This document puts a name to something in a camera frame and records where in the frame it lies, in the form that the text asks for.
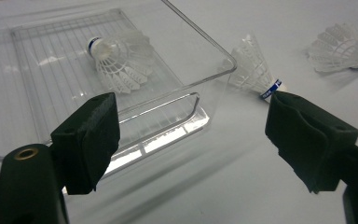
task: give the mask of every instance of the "clear plastic container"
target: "clear plastic container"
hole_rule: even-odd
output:
[[[139,30],[154,73],[118,94],[119,170],[210,123],[235,60],[169,1],[0,1],[0,160],[49,134],[89,98],[108,92],[85,48],[93,36]],[[231,66],[221,71],[222,61]]]

